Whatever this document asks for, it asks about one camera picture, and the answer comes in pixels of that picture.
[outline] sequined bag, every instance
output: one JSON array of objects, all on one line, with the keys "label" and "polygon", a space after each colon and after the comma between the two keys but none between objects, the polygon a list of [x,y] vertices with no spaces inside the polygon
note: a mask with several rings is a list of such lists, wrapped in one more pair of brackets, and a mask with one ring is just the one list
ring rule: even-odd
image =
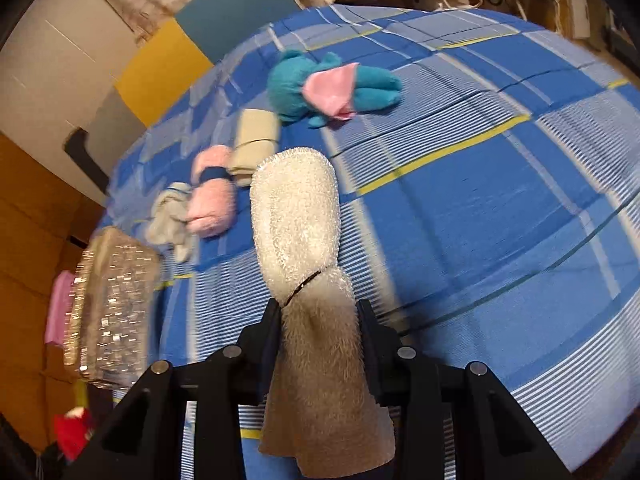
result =
[{"label": "sequined bag", "polygon": [[126,390],[147,366],[158,254],[115,227],[82,254],[66,318],[64,361],[85,381]]}]

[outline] wooden cabinet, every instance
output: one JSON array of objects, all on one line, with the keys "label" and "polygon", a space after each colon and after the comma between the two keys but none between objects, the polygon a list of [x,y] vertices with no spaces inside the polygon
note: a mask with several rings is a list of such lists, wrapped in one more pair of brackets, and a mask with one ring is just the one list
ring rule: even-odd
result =
[{"label": "wooden cabinet", "polygon": [[51,286],[102,211],[0,134],[0,412],[37,451],[74,406],[62,351],[44,345]]}]

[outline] teal teddy bear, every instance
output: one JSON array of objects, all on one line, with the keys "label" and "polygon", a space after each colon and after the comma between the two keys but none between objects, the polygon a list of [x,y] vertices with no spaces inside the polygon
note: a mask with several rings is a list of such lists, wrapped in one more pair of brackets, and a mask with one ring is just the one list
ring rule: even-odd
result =
[{"label": "teal teddy bear", "polygon": [[[310,104],[303,96],[303,86],[310,75],[329,71],[342,65],[340,57],[327,53],[320,63],[297,50],[286,50],[280,62],[271,69],[267,80],[267,95],[273,111],[283,123],[293,123],[309,115],[311,128],[325,126],[331,117]],[[350,110],[372,112],[400,102],[402,82],[383,68],[356,65],[352,79]]]}]

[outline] white wall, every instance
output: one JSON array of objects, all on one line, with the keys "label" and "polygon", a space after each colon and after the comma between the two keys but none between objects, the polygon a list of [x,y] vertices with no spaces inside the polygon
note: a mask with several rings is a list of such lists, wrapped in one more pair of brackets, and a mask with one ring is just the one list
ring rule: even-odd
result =
[{"label": "white wall", "polygon": [[91,121],[135,53],[132,31],[105,0],[36,0],[0,51],[0,131],[103,203],[62,145]]}]

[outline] red object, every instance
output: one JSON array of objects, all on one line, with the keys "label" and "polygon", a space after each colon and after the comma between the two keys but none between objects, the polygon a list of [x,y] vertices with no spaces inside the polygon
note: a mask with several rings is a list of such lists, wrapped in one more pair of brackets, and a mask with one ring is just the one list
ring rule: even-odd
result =
[{"label": "red object", "polygon": [[55,415],[53,428],[58,439],[58,447],[68,460],[78,458],[91,438],[94,425],[89,410],[74,408],[65,415]]}]

